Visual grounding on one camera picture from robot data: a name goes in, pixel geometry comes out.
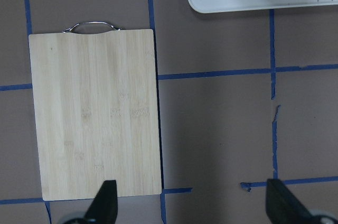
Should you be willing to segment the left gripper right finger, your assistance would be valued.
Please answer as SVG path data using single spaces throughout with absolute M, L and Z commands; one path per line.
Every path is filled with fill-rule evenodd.
M 265 210 L 271 223 L 310 223 L 312 214 L 279 179 L 268 179 Z

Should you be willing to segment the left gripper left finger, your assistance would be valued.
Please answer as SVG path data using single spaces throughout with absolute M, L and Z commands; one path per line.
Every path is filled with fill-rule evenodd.
M 116 180 L 104 181 L 84 215 L 85 223 L 114 224 L 118 215 Z

